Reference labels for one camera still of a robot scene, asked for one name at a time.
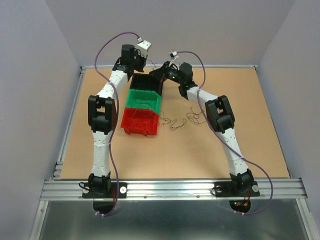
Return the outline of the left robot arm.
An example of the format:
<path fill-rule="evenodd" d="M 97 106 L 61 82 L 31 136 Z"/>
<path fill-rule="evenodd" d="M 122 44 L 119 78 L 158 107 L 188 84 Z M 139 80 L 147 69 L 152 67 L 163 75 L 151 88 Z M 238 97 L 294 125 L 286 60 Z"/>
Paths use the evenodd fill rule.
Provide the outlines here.
<path fill-rule="evenodd" d="M 135 71 L 144 70 L 150 47 L 151 43 L 146 40 L 136 46 L 122 45 L 121 56 L 114 64 L 110 77 L 106 77 L 94 67 L 106 80 L 106 84 L 97 94 L 88 97 L 88 125 L 93 135 L 93 164 L 87 182 L 79 184 L 83 198 L 110 198 L 114 193 L 109 157 L 112 135 L 118 122 L 118 92 L 128 83 Z"/>

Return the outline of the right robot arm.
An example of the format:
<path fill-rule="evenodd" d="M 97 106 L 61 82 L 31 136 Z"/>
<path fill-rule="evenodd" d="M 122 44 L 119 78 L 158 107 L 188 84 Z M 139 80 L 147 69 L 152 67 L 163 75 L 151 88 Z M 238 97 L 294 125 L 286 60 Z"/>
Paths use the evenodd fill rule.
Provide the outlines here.
<path fill-rule="evenodd" d="M 216 181 L 212 194 L 220 198 L 260 196 L 258 183 L 243 160 L 237 142 L 235 116 L 227 96 L 216 96 L 202 90 L 193 80 L 192 66 L 186 62 L 176 67 L 167 61 L 149 74 L 160 82 L 171 80 L 179 84 L 180 95 L 199 104 L 200 110 L 206 114 L 208 126 L 221 141 L 228 161 L 230 180 Z"/>

